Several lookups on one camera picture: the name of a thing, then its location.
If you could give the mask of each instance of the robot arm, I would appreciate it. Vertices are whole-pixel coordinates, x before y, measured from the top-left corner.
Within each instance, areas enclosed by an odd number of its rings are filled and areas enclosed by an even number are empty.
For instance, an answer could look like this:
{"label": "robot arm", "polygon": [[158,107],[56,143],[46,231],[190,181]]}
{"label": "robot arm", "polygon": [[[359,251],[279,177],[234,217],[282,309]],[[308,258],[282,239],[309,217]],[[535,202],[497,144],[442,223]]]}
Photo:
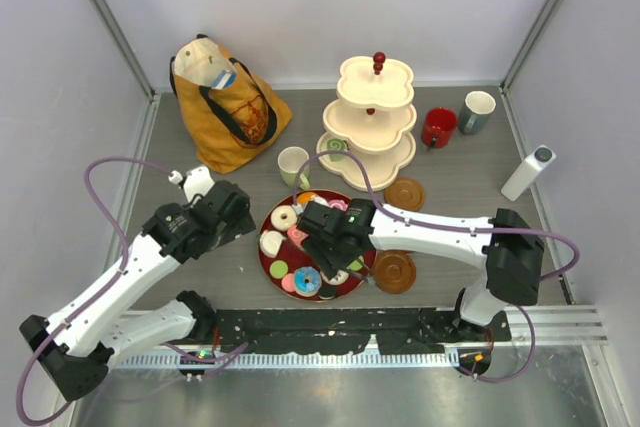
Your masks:
{"label": "robot arm", "polygon": [[[142,317],[118,319],[152,285],[188,259],[255,229],[249,197],[227,181],[214,182],[206,167],[172,179],[188,204],[158,208],[132,242],[129,262],[118,281],[55,338],[40,363],[68,401],[87,395],[109,369],[160,343],[182,338],[204,340],[214,328],[214,312],[195,292]],[[20,331],[35,350],[60,323],[117,275],[121,259],[79,297],[48,318],[32,315]]]}
{"label": "robot arm", "polygon": [[461,293],[456,310],[461,320],[486,326],[508,304],[535,305],[544,244],[535,236],[447,232],[412,224],[476,229],[524,227],[513,211],[498,209],[495,217],[461,219],[405,212],[390,205],[376,209],[370,200],[354,199],[346,212],[309,202],[298,229],[309,235],[302,242],[325,275],[332,278],[367,250],[408,250],[456,259],[482,271],[480,278]]}

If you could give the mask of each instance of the white cylinder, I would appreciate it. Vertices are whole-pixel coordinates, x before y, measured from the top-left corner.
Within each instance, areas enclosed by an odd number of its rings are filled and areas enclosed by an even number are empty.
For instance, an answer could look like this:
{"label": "white cylinder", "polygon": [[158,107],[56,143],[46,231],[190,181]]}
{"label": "white cylinder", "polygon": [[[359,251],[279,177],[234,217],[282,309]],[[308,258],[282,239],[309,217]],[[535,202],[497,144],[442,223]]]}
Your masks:
{"label": "white cylinder", "polygon": [[529,154],[509,177],[502,187],[502,195],[514,201],[535,182],[542,172],[556,158],[555,152],[549,147],[541,145]]}

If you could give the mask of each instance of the round tray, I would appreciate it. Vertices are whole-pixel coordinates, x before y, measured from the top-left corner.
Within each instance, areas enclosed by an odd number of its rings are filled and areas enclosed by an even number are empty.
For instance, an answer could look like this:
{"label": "round tray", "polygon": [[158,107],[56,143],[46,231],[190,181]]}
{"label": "round tray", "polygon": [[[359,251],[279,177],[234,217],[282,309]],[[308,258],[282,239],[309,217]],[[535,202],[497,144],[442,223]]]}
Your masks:
{"label": "round tray", "polygon": [[[320,197],[323,197],[327,201],[342,200],[347,204],[351,201],[351,199],[346,195],[342,195],[337,192],[333,192],[331,190],[313,189],[310,192],[314,192],[318,194]],[[276,207],[280,207],[281,205],[292,205],[292,204],[293,204],[293,196],[289,196],[286,199],[279,202],[277,205],[275,205],[273,209],[275,209]],[[262,226],[260,227],[260,233],[264,232],[265,230],[276,230],[271,224],[271,212],[273,211],[273,209],[269,211],[269,213],[267,214],[267,217],[262,223]],[[296,292],[287,292],[282,288],[281,281],[279,279],[274,279],[269,274],[269,267],[276,260],[284,260],[289,265],[289,273],[293,273],[296,271],[296,269],[299,269],[300,267],[305,267],[305,266],[311,266],[314,269],[316,269],[318,272],[320,272],[320,268],[316,266],[313,260],[311,260],[311,257],[309,257],[306,253],[302,252],[301,250],[298,250],[293,243],[283,242],[282,247],[280,247],[280,251],[278,252],[278,255],[274,259],[264,255],[260,250],[260,248],[258,248],[258,257],[260,259],[260,265],[262,266],[262,270],[264,271],[265,275],[271,281],[271,283],[275,285],[278,288],[278,290],[280,290],[282,293],[300,300],[307,300],[312,302],[327,302],[325,300],[320,299],[320,297],[318,297],[317,294],[314,295],[313,297],[302,297],[301,295],[298,295]],[[364,257],[364,263],[367,266],[372,267],[376,260],[376,252],[375,251],[365,252],[363,254],[363,257]],[[365,274],[366,270],[362,268],[358,272],[361,274]],[[349,278],[342,285],[337,286],[338,295],[334,297],[334,299],[339,299],[340,297],[343,297],[353,292],[353,290],[355,290],[355,288],[358,287],[362,282],[363,282],[362,280],[357,279],[356,277],[353,277],[350,275]]]}

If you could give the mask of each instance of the cake stand tier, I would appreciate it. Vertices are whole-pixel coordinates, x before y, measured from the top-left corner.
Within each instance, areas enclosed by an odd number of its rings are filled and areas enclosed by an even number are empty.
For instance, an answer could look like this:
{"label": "cake stand tier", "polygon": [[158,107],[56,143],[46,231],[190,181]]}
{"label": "cake stand tier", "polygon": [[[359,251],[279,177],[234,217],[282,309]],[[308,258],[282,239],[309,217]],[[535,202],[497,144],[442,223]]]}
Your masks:
{"label": "cake stand tier", "polygon": [[359,109],[395,111],[413,101],[413,71],[404,62],[387,59],[380,75],[371,57],[351,57],[340,66],[338,97]]}
{"label": "cake stand tier", "polygon": [[[327,142],[333,137],[326,132],[316,145],[316,152],[327,150]],[[416,141],[411,133],[402,135],[398,145],[389,151],[381,154],[365,154],[353,152],[364,164],[367,175],[371,180],[373,190],[382,190],[388,187],[398,176],[401,168],[406,167],[416,154]],[[331,160],[328,155],[320,157],[320,163],[329,172],[342,176],[347,184],[357,190],[366,191],[367,187],[364,178],[360,173],[358,165],[350,157],[344,156],[342,159]]]}
{"label": "cake stand tier", "polygon": [[369,115],[366,110],[354,109],[342,100],[331,102],[322,114],[324,128],[330,134],[368,154],[380,154],[398,145],[417,118],[411,104],[393,112],[378,110]]}

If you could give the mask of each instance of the pink donut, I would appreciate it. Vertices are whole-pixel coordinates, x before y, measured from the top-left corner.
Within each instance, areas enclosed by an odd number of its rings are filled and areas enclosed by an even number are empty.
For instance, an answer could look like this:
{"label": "pink donut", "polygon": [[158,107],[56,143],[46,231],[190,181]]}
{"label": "pink donut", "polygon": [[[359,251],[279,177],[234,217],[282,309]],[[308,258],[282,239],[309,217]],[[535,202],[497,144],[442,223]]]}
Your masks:
{"label": "pink donut", "polygon": [[301,230],[298,230],[295,225],[292,225],[289,227],[289,230],[287,230],[287,237],[289,237],[289,240],[293,242],[298,249],[304,250],[302,248],[302,241],[309,236]]}
{"label": "pink donut", "polygon": [[347,203],[344,200],[330,200],[329,207],[333,209],[347,210]]}

